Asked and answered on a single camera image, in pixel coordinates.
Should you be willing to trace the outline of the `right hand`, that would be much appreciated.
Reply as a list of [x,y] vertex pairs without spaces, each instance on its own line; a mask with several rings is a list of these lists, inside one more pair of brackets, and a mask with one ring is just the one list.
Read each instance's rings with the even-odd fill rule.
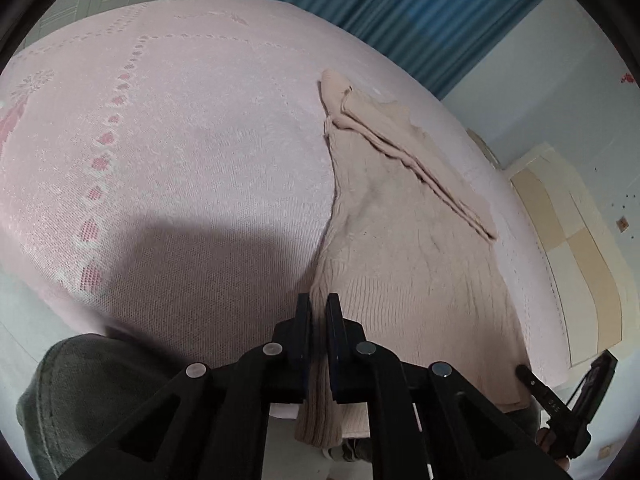
[[555,456],[551,453],[556,435],[549,427],[540,428],[535,437],[538,448],[541,448],[547,455],[553,458],[554,462],[564,471],[570,469],[570,459],[567,456]]

